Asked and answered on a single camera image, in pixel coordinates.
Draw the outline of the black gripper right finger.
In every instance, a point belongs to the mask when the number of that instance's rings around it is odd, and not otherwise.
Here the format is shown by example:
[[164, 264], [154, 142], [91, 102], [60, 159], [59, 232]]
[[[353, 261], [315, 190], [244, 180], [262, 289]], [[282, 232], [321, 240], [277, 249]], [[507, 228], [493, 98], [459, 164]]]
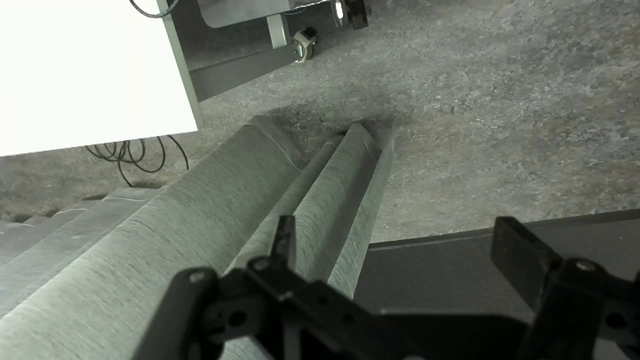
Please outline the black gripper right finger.
[[517, 360], [595, 360], [601, 338], [640, 360], [639, 280], [561, 256], [513, 216], [495, 219], [491, 257], [535, 311]]

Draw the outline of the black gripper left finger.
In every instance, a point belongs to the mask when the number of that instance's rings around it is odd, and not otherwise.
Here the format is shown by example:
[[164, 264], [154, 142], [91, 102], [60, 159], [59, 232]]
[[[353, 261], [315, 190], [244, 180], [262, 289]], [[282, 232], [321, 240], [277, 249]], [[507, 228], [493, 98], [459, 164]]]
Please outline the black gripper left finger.
[[271, 360], [427, 360], [390, 321], [324, 280], [294, 272], [296, 217], [282, 216], [267, 256], [221, 275], [181, 270], [168, 283], [134, 360], [221, 360], [248, 339]]

